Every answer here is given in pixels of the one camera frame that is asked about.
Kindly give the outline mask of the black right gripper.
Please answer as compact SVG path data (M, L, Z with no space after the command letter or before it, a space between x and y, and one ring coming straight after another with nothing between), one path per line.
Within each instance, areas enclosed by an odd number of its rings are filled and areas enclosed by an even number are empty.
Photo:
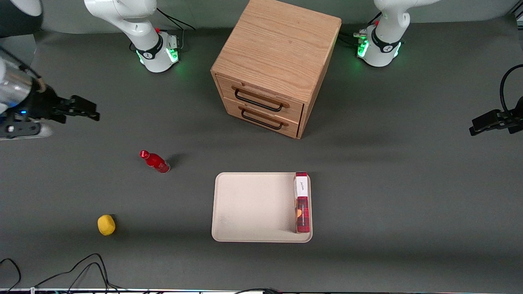
M16 106L17 115L33 120L67 122L67 116L81 116L94 121L100 120L97 104L80 96L59 97L52 87L40 92L39 84L33 84L28 96Z

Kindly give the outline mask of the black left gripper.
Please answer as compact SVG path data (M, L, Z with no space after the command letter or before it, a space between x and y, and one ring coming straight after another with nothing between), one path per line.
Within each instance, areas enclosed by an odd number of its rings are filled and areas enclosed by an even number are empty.
M515 108L511 110L507 108L504 96L500 96L500 103L502 111L491 110L472 120L472 127L469 128L471 136L495 129L507 129L510 134L523 130L523 97L518 99Z

